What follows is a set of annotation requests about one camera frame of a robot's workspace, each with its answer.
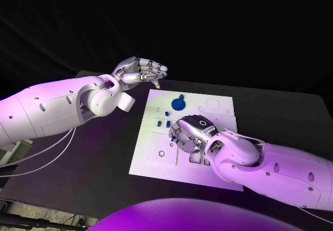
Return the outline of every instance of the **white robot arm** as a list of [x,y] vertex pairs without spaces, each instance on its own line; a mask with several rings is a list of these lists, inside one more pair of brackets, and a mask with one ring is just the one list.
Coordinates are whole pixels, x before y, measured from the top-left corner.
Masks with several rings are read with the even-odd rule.
[[332,161],[228,129],[219,132],[201,115],[185,116],[173,124],[169,136],[185,152],[205,150],[205,158],[224,181],[297,207],[333,211]]
[[107,116],[118,106],[128,112],[134,99],[124,93],[167,76],[167,67],[136,57],[124,60],[110,75],[43,83],[0,101],[0,147],[59,134]]

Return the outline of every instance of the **blue cap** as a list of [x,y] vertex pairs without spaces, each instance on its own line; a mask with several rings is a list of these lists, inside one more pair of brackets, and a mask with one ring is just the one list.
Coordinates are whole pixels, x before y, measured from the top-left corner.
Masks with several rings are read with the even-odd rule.
[[185,109],[185,96],[180,95],[179,96],[179,99],[175,99],[172,101],[172,108],[176,110],[176,111],[180,111]]

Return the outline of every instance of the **blue knob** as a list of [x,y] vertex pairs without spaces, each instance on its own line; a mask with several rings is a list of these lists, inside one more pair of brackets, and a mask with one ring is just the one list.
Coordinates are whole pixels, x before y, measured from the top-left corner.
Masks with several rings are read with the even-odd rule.
[[176,111],[180,111],[185,109],[185,96],[180,95],[179,96],[179,99],[175,99],[172,101],[172,108],[176,110]]

